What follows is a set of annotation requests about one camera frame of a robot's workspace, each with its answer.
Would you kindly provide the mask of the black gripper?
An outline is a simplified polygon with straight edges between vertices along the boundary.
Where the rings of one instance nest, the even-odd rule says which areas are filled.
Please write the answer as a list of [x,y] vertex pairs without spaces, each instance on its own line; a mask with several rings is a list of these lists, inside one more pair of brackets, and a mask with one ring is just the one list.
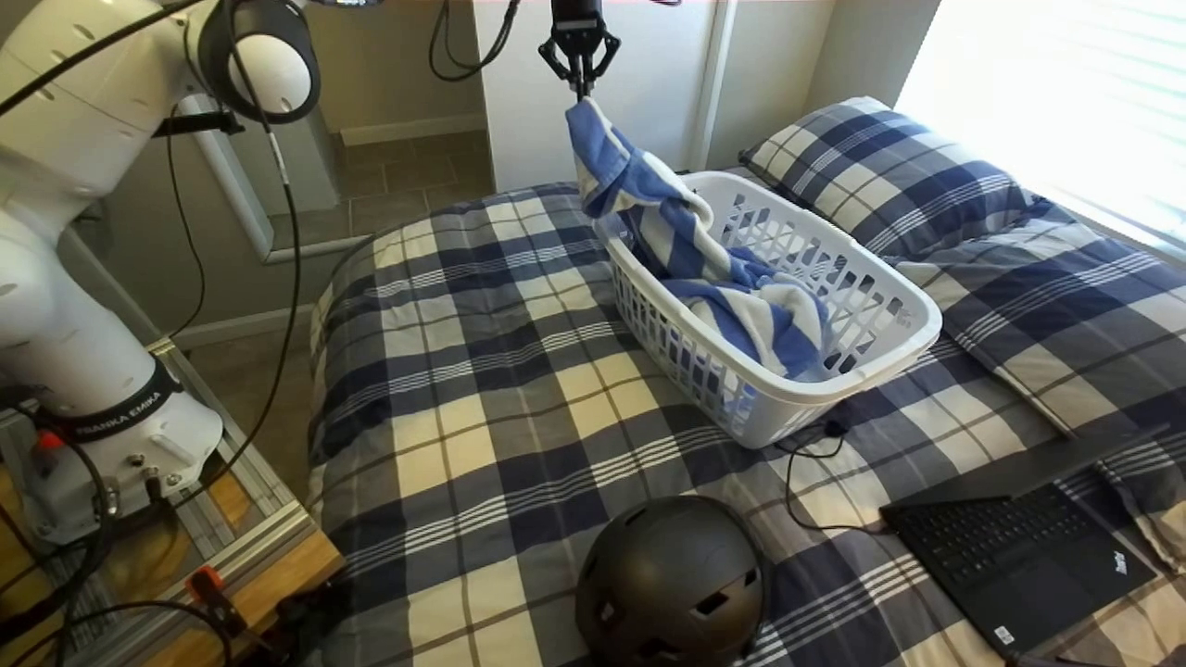
[[[563,47],[580,47],[577,74]],[[536,57],[574,98],[590,98],[620,57],[620,36],[604,32],[599,0],[551,0],[551,41],[536,46]]]

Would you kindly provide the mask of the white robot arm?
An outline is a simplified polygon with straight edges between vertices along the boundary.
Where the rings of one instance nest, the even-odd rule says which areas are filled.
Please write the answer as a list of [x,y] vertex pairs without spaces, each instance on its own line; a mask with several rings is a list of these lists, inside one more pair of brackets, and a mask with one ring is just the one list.
[[309,115],[312,3],[363,0],[31,0],[0,46],[0,375],[49,434],[16,454],[16,486],[50,545],[190,498],[227,440],[76,277],[76,224],[163,134]]

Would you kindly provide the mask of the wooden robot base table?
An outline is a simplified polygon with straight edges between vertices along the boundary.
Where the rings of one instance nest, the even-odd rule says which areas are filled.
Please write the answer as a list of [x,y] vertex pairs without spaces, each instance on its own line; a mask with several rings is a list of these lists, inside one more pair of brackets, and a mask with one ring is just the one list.
[[157,345],[157,356],[221,417],[227,440],[200,498],[183,507],[157,503],[116,529],[101,571],[76,594],[65,667],[218,667],[218,636],[191,619],[204,613],[190,588],[191,573],[210,573],[213,594],[243,624],[231,643],[243,657],[279,624],[290,596],[343,569],[343,557],[255,449],[221,468],[243,429],[190,356],[173,345]]

